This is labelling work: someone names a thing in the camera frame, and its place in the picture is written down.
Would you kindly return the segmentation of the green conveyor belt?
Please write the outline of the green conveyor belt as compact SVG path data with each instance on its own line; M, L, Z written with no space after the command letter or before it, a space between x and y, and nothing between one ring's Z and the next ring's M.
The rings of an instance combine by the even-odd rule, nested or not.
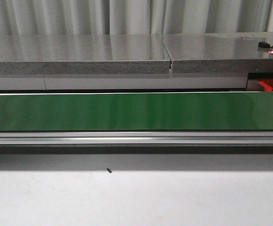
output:
M273 92L0 95L0 131L273 130Z

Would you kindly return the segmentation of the grey stone counter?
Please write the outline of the grey stone counter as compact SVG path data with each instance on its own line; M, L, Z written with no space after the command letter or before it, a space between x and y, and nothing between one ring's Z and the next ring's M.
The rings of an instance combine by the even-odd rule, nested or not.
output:
M0 35L0 91L258 90L273 32Z

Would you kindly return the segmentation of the white pleated curtain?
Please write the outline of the white pleated curtain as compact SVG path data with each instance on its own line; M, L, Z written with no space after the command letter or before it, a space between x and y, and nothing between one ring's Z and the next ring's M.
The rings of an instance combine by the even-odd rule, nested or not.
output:
M0 0L0 35L273 32L273 0Z

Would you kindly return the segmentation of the aluminium conveyor frame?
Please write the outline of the aluminium conveyor frame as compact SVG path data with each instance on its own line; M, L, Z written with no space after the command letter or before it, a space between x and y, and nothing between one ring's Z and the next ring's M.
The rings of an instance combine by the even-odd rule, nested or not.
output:
M273 131L0 132L0 145L273 146Z

